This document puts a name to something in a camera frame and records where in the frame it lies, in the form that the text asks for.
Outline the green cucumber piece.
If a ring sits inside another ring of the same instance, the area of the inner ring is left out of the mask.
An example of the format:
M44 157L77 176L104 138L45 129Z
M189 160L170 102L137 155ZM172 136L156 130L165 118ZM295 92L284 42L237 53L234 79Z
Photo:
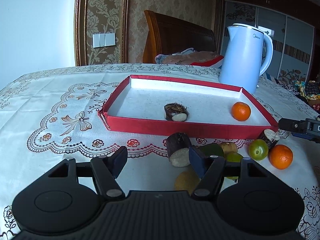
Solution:
M210 143L199 147L199 150L205 155L210 157L211 155L217 155L224 157L224 151L222 147L217 143Z

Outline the brown kiwi fruit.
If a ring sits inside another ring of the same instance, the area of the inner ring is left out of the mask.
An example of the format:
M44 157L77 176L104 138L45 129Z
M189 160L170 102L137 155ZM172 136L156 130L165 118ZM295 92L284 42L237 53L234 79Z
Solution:
M194 171L194 169L189 166L183 172L181 172L174 183L174 190L176 191L187 191L189 195L196 189L200 182L200 178Z

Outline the dark sugarcane piece small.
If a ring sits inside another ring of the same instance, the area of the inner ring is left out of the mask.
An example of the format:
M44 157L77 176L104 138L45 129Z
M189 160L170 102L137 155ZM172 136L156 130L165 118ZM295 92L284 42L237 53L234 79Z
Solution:
M258 139L261 139L264 142L266 142L268 149L271 150L272 148L274 148L274 146L276 146L276 144L280 140L280 136L277 132L271 129L265 129L260 133Z

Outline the orange mandarin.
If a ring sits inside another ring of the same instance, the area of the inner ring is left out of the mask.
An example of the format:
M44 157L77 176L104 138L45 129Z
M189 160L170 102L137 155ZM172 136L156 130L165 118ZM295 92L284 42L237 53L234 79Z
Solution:
M284 170L293 161L293 152L285 145L276 145L269 152L269 161L275 168Z
M231 109L231 114L235 120L246 121L251 116L251 108L243 102L236 102Z

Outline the green tomato fruit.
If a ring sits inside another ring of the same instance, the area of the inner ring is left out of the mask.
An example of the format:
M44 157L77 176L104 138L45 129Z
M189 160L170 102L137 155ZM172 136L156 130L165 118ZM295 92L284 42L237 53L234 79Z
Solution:
M243 156L237 152L229 152L225 154L225 160L232 163L240 163Z
M265 159L268 155L267 143L262 139L254 140L248 147L248 154L252 159L256 161Z

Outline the small potato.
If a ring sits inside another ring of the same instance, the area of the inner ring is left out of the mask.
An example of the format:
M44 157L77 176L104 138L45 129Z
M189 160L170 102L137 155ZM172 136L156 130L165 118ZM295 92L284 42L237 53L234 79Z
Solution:
M238 152L237 145L233 142L222 142L219 144L219 146L222 148L224 155L231 152Z

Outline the striped colourful bedding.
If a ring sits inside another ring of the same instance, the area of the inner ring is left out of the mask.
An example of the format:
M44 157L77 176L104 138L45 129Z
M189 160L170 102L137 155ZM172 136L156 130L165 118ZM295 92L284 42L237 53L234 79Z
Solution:
M288 90L299 100L302 100L313 110L319 113L319 81L280 81L275 77L264 73L263 77L271 82L279 85L285 90Z

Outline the red shallow cardboard tray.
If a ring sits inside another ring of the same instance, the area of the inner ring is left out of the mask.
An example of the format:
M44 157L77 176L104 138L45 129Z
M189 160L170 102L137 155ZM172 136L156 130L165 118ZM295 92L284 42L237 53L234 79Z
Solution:
M164 106L187 108L184 122L165 119ZM235 120L232 106L251 108L246 121ZM110 94L98 112L109 131L191 138L256 139L265 129L278 130L273 116L244 88L178 77L130 75Z

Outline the floral lace tablecloth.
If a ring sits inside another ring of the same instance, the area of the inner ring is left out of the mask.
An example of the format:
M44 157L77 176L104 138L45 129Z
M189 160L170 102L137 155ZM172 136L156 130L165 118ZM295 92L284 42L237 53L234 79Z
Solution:
M129 159L118 183L123 191L174 189L166 138L107 131L97 112L116 86L129 75L172 76L217 82L215 68L173 64L105 64L25 74L1 90L1 239L19 233L12 216L15 196L63 159L87 162L126 146ZM254 97L278 121L315 119L318 114L295 97L293 89L264 74ZM270 172L295 188L305 211L298 232L319 239L319 144L279 130L278 144L293 152L289 168L278 170L268 158Z

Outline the sliding wardrobe doors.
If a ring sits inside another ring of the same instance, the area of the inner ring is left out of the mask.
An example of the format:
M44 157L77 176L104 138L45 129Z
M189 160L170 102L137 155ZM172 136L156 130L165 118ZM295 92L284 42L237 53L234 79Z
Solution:
M227 27L234 23L254 26L270 35L273 58L266 71L285 84L305 81L309 77L315 29L313 26L274 10L251 4L225 3L224 31L220 53L226 52L229 42Z

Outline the white electric kettle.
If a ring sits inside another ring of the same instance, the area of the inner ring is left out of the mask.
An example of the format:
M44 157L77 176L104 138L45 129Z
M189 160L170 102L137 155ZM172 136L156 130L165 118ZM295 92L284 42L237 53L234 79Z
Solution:
M273 57L272 38L250 25L235 23L227 27L229 42L223 59L219 82L242 87L255 93L258 80Z

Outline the floral pillow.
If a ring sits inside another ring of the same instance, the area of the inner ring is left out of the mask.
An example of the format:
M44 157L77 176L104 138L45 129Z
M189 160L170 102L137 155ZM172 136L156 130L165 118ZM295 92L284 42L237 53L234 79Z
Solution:
M171 55L159 54L155 57L157 64L176 64L200 67L220 68L223 63L223 56L216 51L195 51L188 48L182 52Z

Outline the wooden bed headboard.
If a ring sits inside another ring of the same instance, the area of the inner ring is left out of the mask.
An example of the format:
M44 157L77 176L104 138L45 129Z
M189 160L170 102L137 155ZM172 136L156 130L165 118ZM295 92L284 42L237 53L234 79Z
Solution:
M155 63L155 57L159 54L170 55L188 48L216 51L212 30L151 10L145 10L144 14L149 28L143 53L144 63Z

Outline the white wall switch panel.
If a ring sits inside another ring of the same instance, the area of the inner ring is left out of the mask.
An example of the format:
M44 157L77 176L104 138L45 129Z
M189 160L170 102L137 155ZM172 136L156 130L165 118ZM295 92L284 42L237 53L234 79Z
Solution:
M109 47L116 45L116 35L115 33L100 33L100 34L93 34L93 48L100 48L100 47Z

